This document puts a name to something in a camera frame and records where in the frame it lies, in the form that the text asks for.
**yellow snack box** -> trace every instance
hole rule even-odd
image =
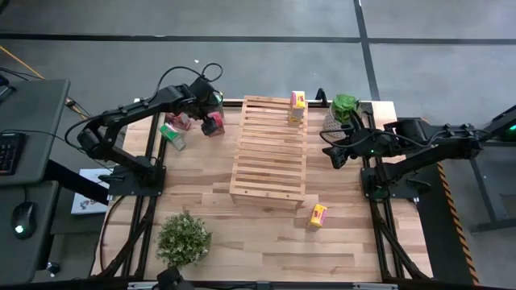
[[[290,97],[289,122],[300,123],[305,113],[305,92],[293,91]]]
[[[326,211],[328,208],[322,205],[315,205],[310,220],[306,225],[307,230],[318,230],[323,227],[324,218],[326,217]]]

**pink object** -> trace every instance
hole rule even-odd
[[[215,123],[217,124],[217,127],[218,127],[218,129],[215,132],[210,134],[210,137],[213,137],[213,136],[216,136],[216,135],[220,135],[220,134],[224,134],[226,132],[224,130],[223,118],[220,116],[219,112],[209,113],[208,117],[212,117],[213,119],[215,119]]]
[[[171,123],[175,128],[187,131],[190,126],[192,126],[192,122],[187,114],[181,113],[179,116],[176,116],[172,113],[168,113],[165,115],[164,120],[168,123]]]

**wooden tabletop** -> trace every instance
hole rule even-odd
[[[372,104],[377,127],[396,121],[391,101]],[[361,160],[349,160],[335,170],[330,158],[321,152],[328,146],[318,136],[327,109],[308,110],[306,201],[298,210],[233,204],[229,185],[241,109],[224,111],[224,135],[208,138],[202,134],[200,122],[195,122],[185,136],[183,151],[167,146],[167,178],[156,207],[145,279],[155,280],[165,269],[156,259],[154,243],[162,222],[188,209],[206,222],[213,242],[210,253],[197,266],[181,270],[187,280],[380,281],[371,212],[359,182]],[[150,123],[147,118],[131,124],[123,149],[144,155]],[[315,203],[328,207],[327,217],[321,230],[307,233],[305,226]],[[106,264],[127,240],[134,204],[135,197],[125,198],[111,217],[103,247]],[[392,207],[399,242],[419,268],[432,276],[418,211],[405,200],[393,199]],[[135,247],[131,273],[140,243],[141,239]],[[392,251],[389,246],[386,250],[394,273]],[[92,274],[100,272],[98,250],[96,255]]]

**green vegetable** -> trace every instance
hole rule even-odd
[[[331,103],[333,110],[333,117],[340,123],[345,123],[349,120],[349,114],[356,108],[356,99],[353,96],[346,94],[338,94]]]
[[[206,231],[200,218],[190,216],[188,211],[167,217],[158,234],[156,257],[168,267],[183,267],[198,261],[208,254],[211,233]]]

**computer mouse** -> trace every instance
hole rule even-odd
[[[15,207],[10,226],[19,239],[30,238],[37,227],[35,223],[35,203],[25,201]]]

